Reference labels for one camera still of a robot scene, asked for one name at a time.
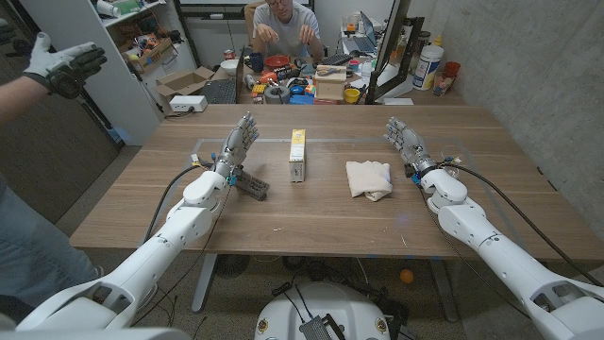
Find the person's gloved hand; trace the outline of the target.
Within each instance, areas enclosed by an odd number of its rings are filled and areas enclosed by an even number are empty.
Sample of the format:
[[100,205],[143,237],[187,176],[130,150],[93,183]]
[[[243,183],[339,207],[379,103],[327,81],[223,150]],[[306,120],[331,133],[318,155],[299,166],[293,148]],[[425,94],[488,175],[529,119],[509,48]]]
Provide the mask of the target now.
[[101,65],[108,60],[105,50],[94,42],[54,53],[49,51],[50,47],[50,36],[38,33],[24,75],[40,83],[49,93],[67,99],[81,95],[86,79],[100,72]]

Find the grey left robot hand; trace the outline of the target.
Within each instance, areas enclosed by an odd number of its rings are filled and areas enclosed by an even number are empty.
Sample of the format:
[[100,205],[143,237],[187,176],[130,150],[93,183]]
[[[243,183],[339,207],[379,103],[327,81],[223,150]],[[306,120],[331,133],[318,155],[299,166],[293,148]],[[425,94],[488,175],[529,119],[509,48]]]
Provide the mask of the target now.
[[248,149],[258,137],[256,122],[248,111],[224,140],[213,171],[224,178],[229,177],[243,163]]

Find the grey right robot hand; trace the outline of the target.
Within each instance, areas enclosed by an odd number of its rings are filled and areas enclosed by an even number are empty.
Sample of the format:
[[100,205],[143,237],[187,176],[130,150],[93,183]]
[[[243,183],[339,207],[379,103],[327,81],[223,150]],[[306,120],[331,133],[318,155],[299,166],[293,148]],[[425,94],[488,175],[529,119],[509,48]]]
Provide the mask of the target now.
[[389,119],[386,128],[384,138],[400,153],[407,178],[416,176],[421,179],[437,167],[426,150],[424,140],[412,128],[395,117]]

